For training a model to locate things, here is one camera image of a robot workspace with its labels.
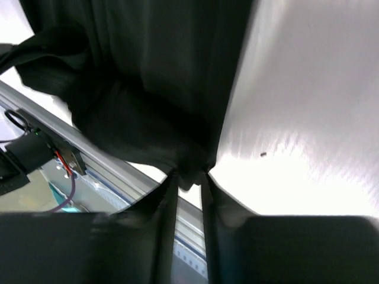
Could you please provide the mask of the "black t-shirt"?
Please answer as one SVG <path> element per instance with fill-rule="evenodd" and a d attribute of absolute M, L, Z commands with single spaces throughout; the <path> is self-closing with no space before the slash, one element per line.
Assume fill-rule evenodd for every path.
<path fill-rule="evenodd" d="M 62 100 L 96 147 L 189 190 L 216 163 L 251 1 L 21 1 L 1 70 Z"/>

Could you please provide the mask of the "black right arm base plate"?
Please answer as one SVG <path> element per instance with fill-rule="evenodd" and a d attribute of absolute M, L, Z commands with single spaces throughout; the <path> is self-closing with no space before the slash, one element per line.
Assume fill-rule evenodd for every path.
<path fill-rule="evenodd" d="M 76 173 L 81 176 L 86 175 L 86 166 L 78 148 L 72 145 L 67 138 L 59 134 L 53 126 L 43 123 L 26 110 L 19 108 L 16 110 L 31 125 L 35 134 L 42 135 L 43 140 L 54 151 L 58 152 L 63 161 Z"/>

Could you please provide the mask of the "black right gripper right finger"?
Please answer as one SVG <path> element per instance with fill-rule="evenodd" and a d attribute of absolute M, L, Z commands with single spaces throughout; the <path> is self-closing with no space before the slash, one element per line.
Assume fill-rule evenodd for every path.
<path fill-rule="evenodd" d="M 210 283 L 242 283 L 239 230 L 257 213 L 225 192 L 209 174 L 201 178 L 201 201 L 208 280 Z"/>

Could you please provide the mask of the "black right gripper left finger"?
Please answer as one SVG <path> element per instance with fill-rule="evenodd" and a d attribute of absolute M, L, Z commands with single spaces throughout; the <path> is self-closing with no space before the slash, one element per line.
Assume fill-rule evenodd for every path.
<path fill-rule="evenodd" d="M 170 283 L 178 175 L 165 180 L 127 209 L 97 217 L 86 283 Z"/>

